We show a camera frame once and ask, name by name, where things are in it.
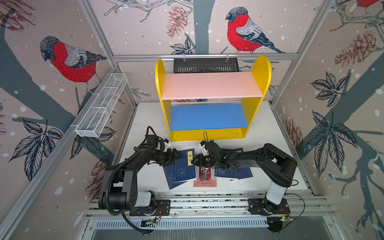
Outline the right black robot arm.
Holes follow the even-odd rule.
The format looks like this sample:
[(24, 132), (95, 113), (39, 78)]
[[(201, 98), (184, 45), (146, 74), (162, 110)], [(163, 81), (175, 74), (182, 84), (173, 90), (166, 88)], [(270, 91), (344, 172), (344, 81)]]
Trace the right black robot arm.
[(291, 187), (297, 168), (297, 161), (272, 144), (264, 144), (260, 149), (238, 152), (222, 149), (214, 141), (204, 144), (203, 153), (196, 155), (192, 164), (197, 167), (237, 170), (260, 168), (271, 179), (264, 199), (250, 207), (252, 214), (270, 216), (283, 209), (283, 197)]

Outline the blue book yin-yang cover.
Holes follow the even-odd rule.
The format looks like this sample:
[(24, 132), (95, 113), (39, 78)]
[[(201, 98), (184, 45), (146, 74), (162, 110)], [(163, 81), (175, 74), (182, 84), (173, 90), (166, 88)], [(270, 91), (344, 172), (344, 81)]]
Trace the blue book yin-yang cover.
[(196, 180), (196, 166), (192, 164), (195, 150), (181, 150), (179, 153), (182, 158), (175, 161), (174, 182), (179, 183)]

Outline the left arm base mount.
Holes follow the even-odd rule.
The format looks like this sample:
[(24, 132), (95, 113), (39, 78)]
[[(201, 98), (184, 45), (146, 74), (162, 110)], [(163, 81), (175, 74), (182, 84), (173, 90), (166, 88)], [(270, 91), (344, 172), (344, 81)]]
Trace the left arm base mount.
[(138, 207), (130, 211), (130, 217), (159, 217), (169, 216), (171, 208), (170, 200), (156, 200), (147, 207)]

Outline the blue book plant cover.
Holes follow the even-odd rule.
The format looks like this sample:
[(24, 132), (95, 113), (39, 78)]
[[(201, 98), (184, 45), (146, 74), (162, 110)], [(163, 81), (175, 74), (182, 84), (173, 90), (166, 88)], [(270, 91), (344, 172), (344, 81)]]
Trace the blue book plant cover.
[(216, 178), (222, 178), (222, 179), (228, 179), (231, 181), (238, 180), (237, 173), (235, 170), (223, 170), (220, 168), (215, 169), (215, 177)]

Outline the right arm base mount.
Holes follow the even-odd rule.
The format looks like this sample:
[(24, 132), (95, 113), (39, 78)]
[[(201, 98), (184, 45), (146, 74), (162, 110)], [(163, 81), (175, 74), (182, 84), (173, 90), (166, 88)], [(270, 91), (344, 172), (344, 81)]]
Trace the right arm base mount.
[(249, 208), (248, 211), (251, 215), (260, 215), (260, 216), (288, 216), (291, 214), (288, 202), (283, 198), (280, 204), (276, 205), (267, 198), (253, 198), (248, 199)]

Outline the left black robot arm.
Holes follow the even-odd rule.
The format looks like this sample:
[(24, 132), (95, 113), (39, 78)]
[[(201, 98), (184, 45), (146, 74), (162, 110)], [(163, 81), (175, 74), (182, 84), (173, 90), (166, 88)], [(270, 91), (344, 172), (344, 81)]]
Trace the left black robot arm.
[(144, 140), (134, 148), (134, 153), (123, 162), (106, 167), (99, 192), (98, 206), (112, 216), (129, 212), (143, 215), (161, 214), (155, 193), (138, 190), (138, 172), (144, 165), (158, 164), (167, 167), (183, 156), (176, 149), (169, 149), (169, 141), (159, 137), (151, 126), (147, 127)]

